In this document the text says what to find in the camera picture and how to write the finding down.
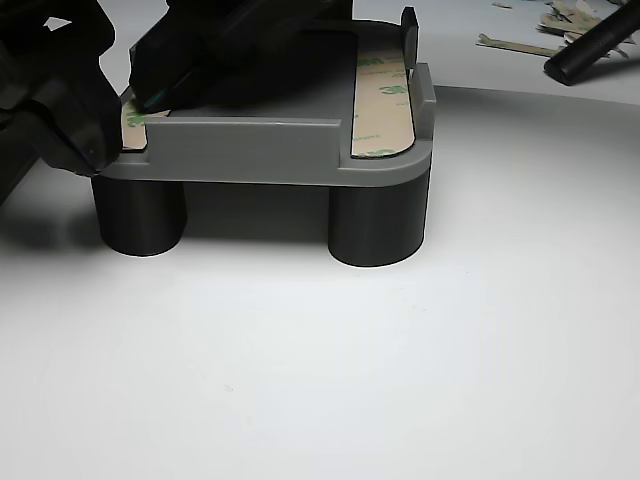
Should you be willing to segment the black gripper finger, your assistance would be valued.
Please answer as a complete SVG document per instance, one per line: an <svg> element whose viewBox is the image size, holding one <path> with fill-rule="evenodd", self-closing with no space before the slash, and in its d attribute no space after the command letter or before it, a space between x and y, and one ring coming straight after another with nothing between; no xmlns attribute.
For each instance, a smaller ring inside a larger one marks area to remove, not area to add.
<svg viewBox="0 0 640 480"><path fill-rule="evenodd" d="M193 103L215 80L288 47L318 20L349 20L349 1L169 1L130 50L129 87L142 112Z"/></svg>
<svg viewBox="0 0 640 480"><path fill-rule="evenodd" d="M1 4L1 196L38 159L99 174L122 146L119 95L101 56L116 32L96 1Z"/></svg>

